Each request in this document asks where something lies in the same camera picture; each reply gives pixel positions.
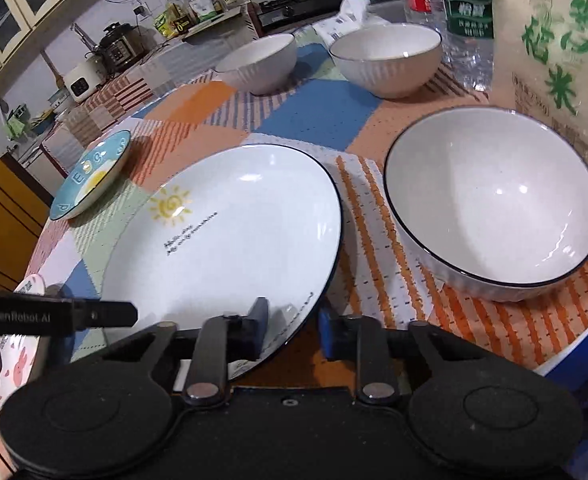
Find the gas stove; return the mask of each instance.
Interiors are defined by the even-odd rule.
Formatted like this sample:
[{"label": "gas stove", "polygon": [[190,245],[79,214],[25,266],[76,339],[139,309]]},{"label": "gas stove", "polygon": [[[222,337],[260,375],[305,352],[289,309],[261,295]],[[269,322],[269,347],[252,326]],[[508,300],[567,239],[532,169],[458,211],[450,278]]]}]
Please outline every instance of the gas stove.
[{"label": "gas stove", "polygon": [[570,480],[582,415],[566,390],[425,321],[384,330],[321,303],[323,351],[356,364],[354,394],[230,387],[228,363],[260,357],[263,298],[199,330],[161,322],[9,397],[14,479]]},{"label": "gas stove", "polygon": [[261,2],[258,19],[264,33],[308,18],[337,13],[343,0],[273,0]]}]

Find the white ceramic bowl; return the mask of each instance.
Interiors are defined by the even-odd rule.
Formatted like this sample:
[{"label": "white ceramic bowl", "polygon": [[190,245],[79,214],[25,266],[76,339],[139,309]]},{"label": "white ceramic bowl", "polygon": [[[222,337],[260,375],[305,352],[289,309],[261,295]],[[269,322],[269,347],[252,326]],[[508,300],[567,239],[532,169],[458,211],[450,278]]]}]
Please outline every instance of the white ceramic bowl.
[{"label": "white ceramic bowl", "polygon": [[588,257],[588,168],[516,112],[461,107],[420,119],[390,148],[384,184],[403,242],[472,296],[536,296]]},{"label": "white ceramic bowl", "polygon": [[427,83],[440,65],[440,34],[413,23],[390,23],[346,34],[330,47],[348,81],[383,99],[410,95]]},{"label": "white ceramic bowl", "polygon": [[214,68],[228,85],[262,95],[282,86],[296,65],[292,34],[274,34],[247,43],[225,56]]}]

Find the blue plate with egg print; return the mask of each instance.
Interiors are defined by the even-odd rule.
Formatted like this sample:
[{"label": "blue plate with egg print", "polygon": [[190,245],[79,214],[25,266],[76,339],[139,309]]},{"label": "blue plate with egg print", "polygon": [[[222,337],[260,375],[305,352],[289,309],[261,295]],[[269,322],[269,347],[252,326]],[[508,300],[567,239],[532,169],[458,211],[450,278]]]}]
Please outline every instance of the blue plate with egg print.
[{"label": "blue plate with egg print", "polygon": [[56,193],[51,220],[67,220],[87,210],[119,175],[128,156],[132,134],[121,130],[85,153]]}]

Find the tablecloth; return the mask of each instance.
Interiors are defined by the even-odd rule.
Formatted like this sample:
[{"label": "tablecloth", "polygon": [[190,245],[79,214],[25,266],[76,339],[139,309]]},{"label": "tablecloth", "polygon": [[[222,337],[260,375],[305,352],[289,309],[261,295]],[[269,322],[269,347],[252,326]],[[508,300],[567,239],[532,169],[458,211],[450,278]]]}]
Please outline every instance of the tablecloth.
[{"label": "tablecloth", "polygon": [[[402,246],[381,186],[385,154],[404,127],[442,108],[487,105],[447,66],[418,92],[382,100],[347,82],[308,27],[295,33],[298,63],[286,88],[271,96],[239,92],[211,72],[146,105],[112,130],[130,129],[133,155],[120,180],[93,208],[69,222],[49,222],[27,273],[72,294],[96,296],[117,235],[173,174],[218,150],[280,142],[319,158],[346,209],[346,242],[328,297],[340,312],[361,312],[386,326],[428,319],[528,368],[557,354],[588,327],[588,261],[561,288],[519,303],[471,298],[440,284]],[[80,351],[99,347],[88,333]],[[274,359],[242,381],[281,386],[350,384],[353,370],[328,363],[307,326]]]}]

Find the white plate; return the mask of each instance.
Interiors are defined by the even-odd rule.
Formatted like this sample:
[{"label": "white plate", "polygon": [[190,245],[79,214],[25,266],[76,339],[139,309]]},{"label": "white plate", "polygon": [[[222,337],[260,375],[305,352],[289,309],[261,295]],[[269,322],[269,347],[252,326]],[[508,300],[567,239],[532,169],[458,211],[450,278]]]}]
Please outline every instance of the white plate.
[{"label": "white plate", "polygon": [[[161,320],[200,328],[210,317],[245,315],[264,296],[262,361],[324,293],[340,240],[340,200],[314,158],[274,144],[216,153],[164,184],[120,236],[101,297],[131,301],[138,323],[106,330],[106,338]],[[256,364],[232,364],[230,378]]]}]

